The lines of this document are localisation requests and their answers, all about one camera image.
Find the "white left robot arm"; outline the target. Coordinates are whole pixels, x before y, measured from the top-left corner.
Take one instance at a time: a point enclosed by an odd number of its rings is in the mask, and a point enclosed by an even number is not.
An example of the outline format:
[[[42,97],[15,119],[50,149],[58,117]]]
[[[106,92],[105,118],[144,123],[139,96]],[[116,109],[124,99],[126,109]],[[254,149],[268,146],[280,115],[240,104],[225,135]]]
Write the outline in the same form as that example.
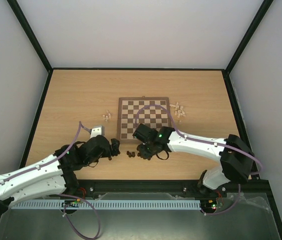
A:
[[[48,157],[0,175],[0,215],[12,206],[31,199],[76,193],[79,183],[75,175],[84,167],[97,163],[101,158],[109,160],[120,154],[119,140],[108,140],[102,135],[87,142],[77,141],[64,145]]]

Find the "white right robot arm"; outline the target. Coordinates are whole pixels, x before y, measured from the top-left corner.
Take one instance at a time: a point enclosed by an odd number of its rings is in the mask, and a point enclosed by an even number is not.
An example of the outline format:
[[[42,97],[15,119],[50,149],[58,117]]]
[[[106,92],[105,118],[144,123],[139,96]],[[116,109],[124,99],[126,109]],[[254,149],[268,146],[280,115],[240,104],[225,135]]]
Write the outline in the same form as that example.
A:
[[[188,153],[211,159],[218,166],[202,172],[198,189],[205,196],[211,195],[224,184],[246,184],[252,172],[253,157],[251,149],[236,135],[227,138],[207,138],[181,132],[164,126],[160,130],[140,124],[132,135],[141,141],[138,155],[151,159],[161,152]]]

